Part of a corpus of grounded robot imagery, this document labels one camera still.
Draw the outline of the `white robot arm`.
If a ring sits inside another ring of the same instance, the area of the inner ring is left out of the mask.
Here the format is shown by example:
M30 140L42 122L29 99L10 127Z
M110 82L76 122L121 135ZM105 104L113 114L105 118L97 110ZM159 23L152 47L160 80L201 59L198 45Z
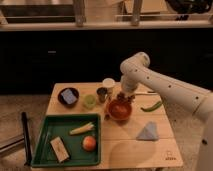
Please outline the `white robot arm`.
M149 69L150 58L138 52L121 62L121 91L132 95L143 84L174 101L204 124L196 171L213 171L213 91L192 85Z

